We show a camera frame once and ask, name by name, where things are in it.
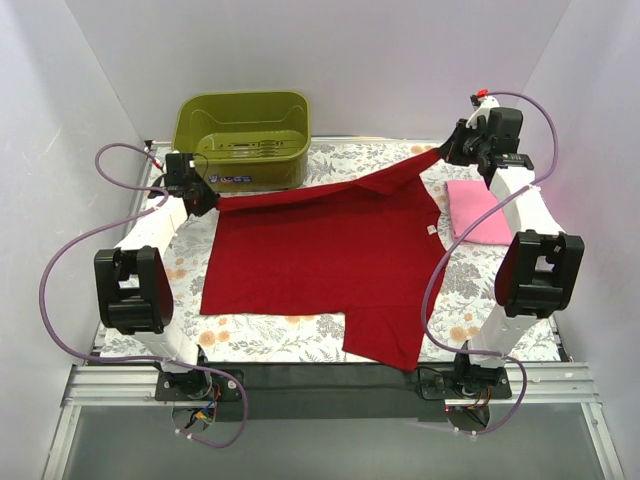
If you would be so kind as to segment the red t shirt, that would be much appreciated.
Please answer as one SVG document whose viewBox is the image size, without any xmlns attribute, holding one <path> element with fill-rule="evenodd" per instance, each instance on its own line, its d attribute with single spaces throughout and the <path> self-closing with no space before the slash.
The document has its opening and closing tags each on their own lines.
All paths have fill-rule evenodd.
<svg viewBox="0 0 640 480">
<path fill-rule="evenodd" d="M 428 150 L 361 178 L 221 199 L 204 315 L 345 317 L 343 348 L 399 370 L 418 363 L 428 285 L 443 280 Z"/>
</svg>

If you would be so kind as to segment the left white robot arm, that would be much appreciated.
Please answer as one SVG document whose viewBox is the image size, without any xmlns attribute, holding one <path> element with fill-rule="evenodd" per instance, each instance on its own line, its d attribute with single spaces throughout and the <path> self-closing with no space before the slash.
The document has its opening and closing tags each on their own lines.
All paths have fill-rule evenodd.
<svg viewBox="0 0 640 480">
<path fill-rule="evenodd" d="M 142 343 L 168 385 L 193 400 L 211 392 L 213 377 L 202 368 L 207 361 L 202 347 L 173 321 L 174 298 L 163 254 L 189 216 L 209 212 L 219 199 L 196 172 L 197 156 L 167 154 L 165 173 L 149 191 L 147 207 L 152 212 L 116 247 L 94 257 L 102 324 Z"/>
</svg>

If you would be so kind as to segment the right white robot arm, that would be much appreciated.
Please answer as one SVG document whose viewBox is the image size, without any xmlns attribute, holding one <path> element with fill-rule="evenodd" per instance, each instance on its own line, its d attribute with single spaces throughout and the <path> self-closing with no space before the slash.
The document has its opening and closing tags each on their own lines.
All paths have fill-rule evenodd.
<svg viewBox="0 0 640 480">
<path fill-rule="evenodd" d="M 522 124 L 521 111 L 490 100 L 458 121 L 445 156 L 476 166 L 513 235 L 496 274 L 496 304 L 454 359 L 451 383 L 464 397 L 506 386 L 507 355 L 531 327 L 568 306 L 585 250 L 554 220 L 530 157 L 519 153 Z"/>
</svg>

